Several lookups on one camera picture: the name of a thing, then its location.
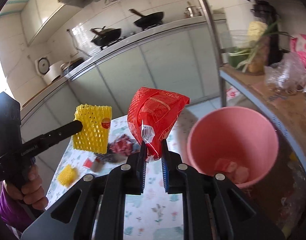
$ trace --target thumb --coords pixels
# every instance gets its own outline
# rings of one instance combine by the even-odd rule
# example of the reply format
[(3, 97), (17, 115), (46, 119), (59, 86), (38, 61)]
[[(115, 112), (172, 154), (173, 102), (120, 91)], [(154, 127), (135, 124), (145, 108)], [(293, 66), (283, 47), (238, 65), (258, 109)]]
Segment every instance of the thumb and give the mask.
[(23, 194), (10, 182), (3, 181), (7, 194), (14, 200), (23, 200)]

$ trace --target floor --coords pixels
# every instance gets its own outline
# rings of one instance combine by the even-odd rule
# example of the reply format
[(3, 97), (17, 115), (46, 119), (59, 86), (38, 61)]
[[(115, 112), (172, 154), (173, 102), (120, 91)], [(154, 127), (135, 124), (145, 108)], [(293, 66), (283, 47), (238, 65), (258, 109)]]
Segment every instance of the floor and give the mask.
[(194, 114), (198, 119), (202, 118), (206, 114), (221, 108), (221, 99), (213, 98), (211, 100), (207, 100), (193, 106), (188, 106), (187, 110), (189, 110), (192, 114)]

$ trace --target metal pole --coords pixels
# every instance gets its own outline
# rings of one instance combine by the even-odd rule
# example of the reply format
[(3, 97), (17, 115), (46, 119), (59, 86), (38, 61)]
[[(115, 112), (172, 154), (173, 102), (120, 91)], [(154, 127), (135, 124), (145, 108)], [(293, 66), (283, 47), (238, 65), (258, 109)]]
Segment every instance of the metal pole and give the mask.
[(221, 103), (222, 103), (222, 107), (225, 107), (226, 106), (226, 93), (225, 93), (226, 87), (225, 87), (225, 81), (223, 81), (223, 79), (220, 77), (220, 70), (219, 70), (219, 68), (223, 66), (219, 36), (218, 36), (217, 30), (216, 30), (216, 27), (213, 21), (212, 12), (207, 3), (207, 0), (199, 0), (199, 2), (202, 7), (205, 19), (206, 19), (208, 29), (210, 31), (211, 42), (213, 44), (214, 54), (215, 54), (216, 69), (218, 72)]

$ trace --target table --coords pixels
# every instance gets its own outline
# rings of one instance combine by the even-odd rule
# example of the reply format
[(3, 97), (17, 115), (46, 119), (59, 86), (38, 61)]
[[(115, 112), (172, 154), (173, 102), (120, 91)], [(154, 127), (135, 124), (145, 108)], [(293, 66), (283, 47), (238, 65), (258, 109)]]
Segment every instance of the table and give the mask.
[[(180, 153), (185, 163), (187, 163), (187, 137), (196, 121), (197, 118), (184, 109), (167, 138), (169, 150)], [(109, 142), (113, 142), (116, 137), (122, 134), (134, 138), (128, 129), (127, 116), (112, 120)], [(103, 176), (126, 162), (125, 158), (120, 163), (105, 163), (100, 172), (94, 173), (82, 166), (87, 158), (93, 160), (95, 157), (91, 152), (74, 150), (71, 140), (46, 194), (49, 199), (47, 208), (69, 189), (60, 185), (56, 180), (57, 175), (67, 164), (71, 164), (78, 169), (78, 179), (80, 179), (88, 173)], [(183, 239), (182, 195), (165, 193), (161, 160), (147, 164), (144, 193), (140, 196), (126, 196), (124, 239)]]
[(278, 95), (264, 84), (264, 75), (246, 75), (227, 64), (220, 68), (222, 106), (226, 106), (225, 81), (270, 119), (289, 142), (306, 172), (306, 94)]

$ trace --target red plastic bag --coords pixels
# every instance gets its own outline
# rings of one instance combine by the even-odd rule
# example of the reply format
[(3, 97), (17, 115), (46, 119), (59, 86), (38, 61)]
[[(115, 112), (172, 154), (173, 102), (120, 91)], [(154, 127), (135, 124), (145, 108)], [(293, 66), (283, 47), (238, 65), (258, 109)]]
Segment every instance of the red plastic bag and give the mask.
[(128, 127), (141, 145), (148, 147), (146, 161), (162, 157), (161, 141), (167, 138), (177, 117), (190, 99), (184, 95), (153, 89), (140, 88), (128, 109)]

